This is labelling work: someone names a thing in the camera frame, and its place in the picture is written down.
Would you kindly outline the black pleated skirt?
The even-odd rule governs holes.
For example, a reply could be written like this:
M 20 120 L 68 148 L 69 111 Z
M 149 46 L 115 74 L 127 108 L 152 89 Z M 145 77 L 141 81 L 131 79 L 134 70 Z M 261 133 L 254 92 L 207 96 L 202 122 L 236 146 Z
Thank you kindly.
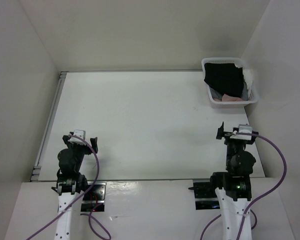
M 244 89 L 243 68 L 234 63 L 205 63 L 204 82 L 222 95 L 240 98 Z

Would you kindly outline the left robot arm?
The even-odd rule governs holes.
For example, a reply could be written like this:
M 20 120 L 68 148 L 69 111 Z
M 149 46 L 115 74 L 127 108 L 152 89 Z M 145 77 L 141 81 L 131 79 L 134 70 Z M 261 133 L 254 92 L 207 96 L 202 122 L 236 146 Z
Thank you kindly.
M 58 216 L 54 238 L 56 240 L 77 240 L 80 232 L 82 200 L 90 193 L 86 177 L 80 173 L 85 155 L 98 151 L 97 138 L 90 140 L 92 148 L 84 142 L 86 132 L 74 130 L 62 140 L 67 148 L 58 155 L 56 192 L 58 194 Z

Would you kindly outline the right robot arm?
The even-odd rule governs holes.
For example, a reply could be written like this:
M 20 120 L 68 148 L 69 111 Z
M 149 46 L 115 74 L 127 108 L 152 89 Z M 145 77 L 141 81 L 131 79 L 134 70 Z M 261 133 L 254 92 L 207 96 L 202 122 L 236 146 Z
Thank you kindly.
M 253 133 L 250 125 L 240 124 L 232 132 L 224 130 L 224 124 L 217 129 L 216 139 L 224 139 L 226 145 L 225 172 L 214 172 L 210 177 L 209 192 L 217 197 L 221 210 L 224 240 L 251 240 L 251 214 L 247 210 L 252 200 L 250 175 L 256 158 L 246 145 L 255 139 L 236 136 L 235 133 Z

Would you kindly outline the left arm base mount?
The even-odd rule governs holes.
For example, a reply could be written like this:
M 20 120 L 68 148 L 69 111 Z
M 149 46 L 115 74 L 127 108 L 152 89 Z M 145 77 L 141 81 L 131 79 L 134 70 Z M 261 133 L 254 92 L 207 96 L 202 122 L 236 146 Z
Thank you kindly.
M 81 202 L 81 212 L 104 212 L 105 211 L 105 198 L 106 198 L 105 182 L 97 182 L 86 193 Z

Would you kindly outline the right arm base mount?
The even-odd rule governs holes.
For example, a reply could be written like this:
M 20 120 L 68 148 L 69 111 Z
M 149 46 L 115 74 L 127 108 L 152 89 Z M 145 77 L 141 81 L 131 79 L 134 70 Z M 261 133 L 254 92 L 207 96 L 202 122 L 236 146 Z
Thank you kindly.
M 220 204 L 216 193 L 212 190 L 209 180 L 193 180 L 188 187 L 193 192 L 196 210 L 218 210 Z

